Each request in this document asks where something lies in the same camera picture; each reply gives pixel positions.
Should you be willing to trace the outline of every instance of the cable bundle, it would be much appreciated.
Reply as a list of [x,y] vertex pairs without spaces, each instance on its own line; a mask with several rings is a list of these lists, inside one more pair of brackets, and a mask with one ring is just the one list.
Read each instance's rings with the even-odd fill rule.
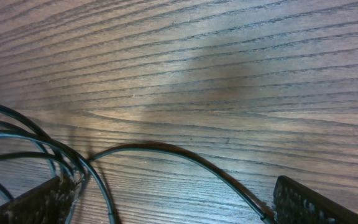
[[[118,212],[112,202],[112,195],[109,194],[109,191],[106,188],[106,185],[101,180],[98,173],[95,171],[94,167],[91,165],[91,162],[96,159],[100,159],[104,156],[108,156],[115,152],[121,151],[147,151],[147,152],[158,152],[169,154],[173,156],[182,157],[191,162],[198,164],[199,166],[207,169],[215,176],[219,177],[225,184],[231,187],[244,201],[260,216],[260,219],[264,223],[271,223],[267,214],[263,212],[247,195],[245,192],[245,187],[241,185],[236,179],[232,178],[229,174],[225,173],[220,168],[216,167],[214,164],[203,159],[194,152],[187,151],[180,147],[172,146],[169,144],[162,143],[145,143],[145,144],[126,144],[123,146],[112,147],[103,152],[97,153],[94,156],[85,159],[81,154],[76,152],[74,149],[69,146],[53,140],[45,131],[43,131],[39,126],[32,122],[29,118],[26,118],[23,114],[0,105],[0,113],[12,117],[17,121],[21,122],[23,125],[27,126],[33,133],[28,132],[16,125],[0,121],[0,138],[18,138],[32,141],[35,146],[39,149],[40,152],[14,152],[9,154],[0,155],[0,161],[9,160],[9,159],[20,159],[20,158],[39,158],[46,159],[48,162],[49,169],[52,175],[58,175],[55,164],[57,162],[60,167],[60,172],[62,174],[67,174],[73,179],[78,179],[80,182],[80,189],[78,192],[79,197],[83,194],[86,188],[86,184],[89,181],[90,176],[92,176],[96,183],[99,185],[100,191],[106,201],[108,208],[108,216],[110,224],[118,224],[119,216]],[[53,151],[53,154],[49,154],[45,146],[48,146]],[[66,162],[63,157],[67,158],[70,163]],[[0,194],[8,201],[13,200],[13,196],[9,191],[0,184]],[[75,209],[75,205],[71,207],[70,214],[66,219],[66,224],[69,224]]]

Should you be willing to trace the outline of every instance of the wooden table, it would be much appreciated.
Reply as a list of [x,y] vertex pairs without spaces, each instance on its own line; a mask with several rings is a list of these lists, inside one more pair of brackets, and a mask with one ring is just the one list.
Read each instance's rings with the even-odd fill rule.
[[[269,206],[287,175],[358,213],[358,0],[0,0],[0,103],[84,156],[166,142]],[[13,151],[36,149],[0,140]],[[95,165],[124,223],[260,223],[183,159]],[[49,178],[45,161],[0,163],[15,196]],[[73,223],[108,222],[94,181],[79,207]]]

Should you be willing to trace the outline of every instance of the wood grain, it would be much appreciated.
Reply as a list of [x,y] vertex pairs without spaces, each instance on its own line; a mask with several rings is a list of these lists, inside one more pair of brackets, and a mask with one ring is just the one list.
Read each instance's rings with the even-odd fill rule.
[[[167,142],[269,206],[287,175],[358,213],[358,0],[0,0],[0,103],[84,156]],[[0,154],[34,150],[0,141]],[[124,223],[260,223],[183,159],[95,166]],[[0,181],[17,196],[47,171],[2,162]],[[94,182],[79,207],[73,223],[108,222]]]

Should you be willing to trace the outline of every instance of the wooden surface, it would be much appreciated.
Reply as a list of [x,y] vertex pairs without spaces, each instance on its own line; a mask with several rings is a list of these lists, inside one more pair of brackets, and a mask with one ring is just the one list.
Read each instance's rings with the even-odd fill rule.
[[[358,213],[358,0],[0,0],[0,103],[85,156],[167,142],[267,205],[287,175]],[[183,159],[95,165],[124,223],[260,223]],[[15,196],[49,177],[45,161],[0,163]],[[107,223],[95,182],[80,208],[74,223]]]

